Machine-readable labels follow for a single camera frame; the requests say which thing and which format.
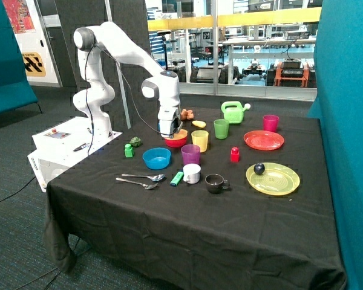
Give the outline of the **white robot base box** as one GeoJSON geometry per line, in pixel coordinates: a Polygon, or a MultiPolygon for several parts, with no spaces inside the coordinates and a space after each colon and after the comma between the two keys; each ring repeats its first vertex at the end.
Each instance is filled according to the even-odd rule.
{"type": "Polygon", "coordinates": [[[88,118],[74,117],[33,135],[36,150],[28,155],[28,160],[41,190],[45,192],[52,179],[121,134],[112,131],[105,138],[101,137],[92,133],[88,118]],[[90,143],[89,148],[73,151],[83,143],[90,143]]]}

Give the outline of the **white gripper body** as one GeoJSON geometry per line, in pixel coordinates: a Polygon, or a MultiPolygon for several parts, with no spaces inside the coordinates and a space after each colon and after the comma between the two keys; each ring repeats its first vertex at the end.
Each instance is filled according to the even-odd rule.
{"type": "Polygon", "coordinates": [[[182,121],[178,106],[161,106],[158,112],[159,132],[163,137],[171,137],[180,131],[182,121]]]}

